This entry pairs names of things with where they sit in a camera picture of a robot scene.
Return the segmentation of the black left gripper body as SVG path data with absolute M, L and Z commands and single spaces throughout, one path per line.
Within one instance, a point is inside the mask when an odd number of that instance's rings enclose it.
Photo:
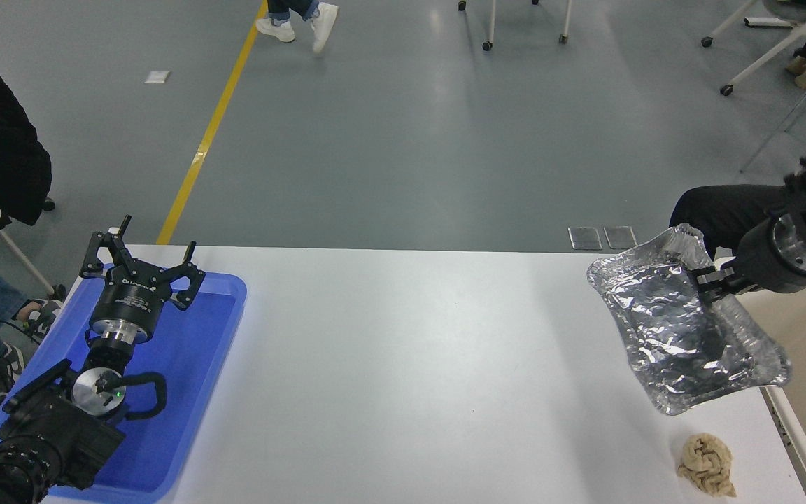
M 161 267 L 138 259 L 114 262 L 105 274 L 105 286 L 90 318 L 97 334 L 116 322 L 131 323 L 138 334 L 153 334 L 169 296 L 166 281 L 160 280 Z

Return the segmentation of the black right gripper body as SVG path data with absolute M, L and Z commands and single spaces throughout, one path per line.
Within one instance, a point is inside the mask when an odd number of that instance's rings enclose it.
M 783 294 L 805 290 L 805 227 L 792 217 L 758 224 L 735 249 L 735 272 L 758 290 Z

